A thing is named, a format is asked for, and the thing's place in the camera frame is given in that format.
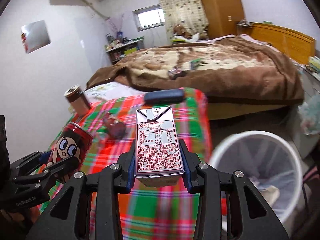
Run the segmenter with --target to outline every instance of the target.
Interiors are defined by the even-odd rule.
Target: window
[[[164,25],[164,14],[160,5],[149,6],[133,11],[138,31]]]

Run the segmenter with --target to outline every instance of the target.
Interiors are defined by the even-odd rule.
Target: brown blanket
[[[197,70],[192,60],[200,59]],[[176,80],[167,71],[187,71]],[[176,44],[142,49],[127,55],[116,65],[99,69],[87,89],[117,81],[141,91],[192,87],[204,92],[210,103],[293,105],[303,102],[298,70],[283,53],[241,37],[216,44]]]

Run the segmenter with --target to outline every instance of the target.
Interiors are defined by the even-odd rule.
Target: nutrition facts table
[[[138,172],[181,169],[172,120],[138,123]]]

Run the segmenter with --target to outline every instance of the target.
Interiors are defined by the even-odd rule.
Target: wooden headboard
[[[309,57],[315,55],[316,40],[294,30],[264,23],[253,23],[252,28],[239,27],[238,30],[255,40],[270,43],[300,64],[308,64]]]

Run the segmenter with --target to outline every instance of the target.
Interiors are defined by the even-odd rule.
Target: window frame
[[[138,17],[138,15],[140,13],[153,11],[153,10],[159,10],[159,9],[162,9],[162,7],[161,7],[160,4],[157,4],[157,5],[152,5],[152,6],[148,6],[148,7],[141,8],[139,10],[133,11],[133,17],[134,17],[134,21],[136,23],[138,32],[144,31],[144,30],[148,30],[148,29],[151,29],[151,28],[155,28],[155,27],[159,27],[159,26],[164,26],[165,20],[164,20],[164,22],[160,22],[160,23],[151,24],[151,25],[147,25],[147,26],[141,27],[141,23],[140,23],[140,20],[139,20],[139,17]]]

